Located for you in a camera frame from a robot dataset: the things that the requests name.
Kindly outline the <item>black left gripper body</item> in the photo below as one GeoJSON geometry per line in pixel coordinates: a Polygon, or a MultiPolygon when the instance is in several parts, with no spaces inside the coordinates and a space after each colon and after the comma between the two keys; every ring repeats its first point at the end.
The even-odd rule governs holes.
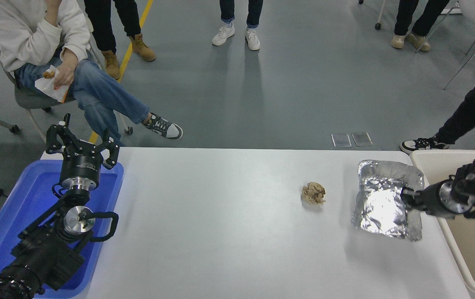
{"type": "Polygon", "coordinates": [[[65,146],[62,152],[63,162],[60,180],[82,177],[89,180],[100,178],[103,157],[97,146],[65,146]]]}

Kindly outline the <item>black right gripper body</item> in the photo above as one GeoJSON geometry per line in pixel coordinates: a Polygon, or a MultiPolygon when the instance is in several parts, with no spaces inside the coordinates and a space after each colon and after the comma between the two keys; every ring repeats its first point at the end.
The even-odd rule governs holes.
{"type": "Polygon", "coordinates": [[[442,218],[455,218],[456,212],[447,208],[441,198],[443,187],[449,187],[450,182],[442,181],[433,184],[424,190],[415,191],[416,209],[425,212],[430,216],[439,216],[442,218]]]}

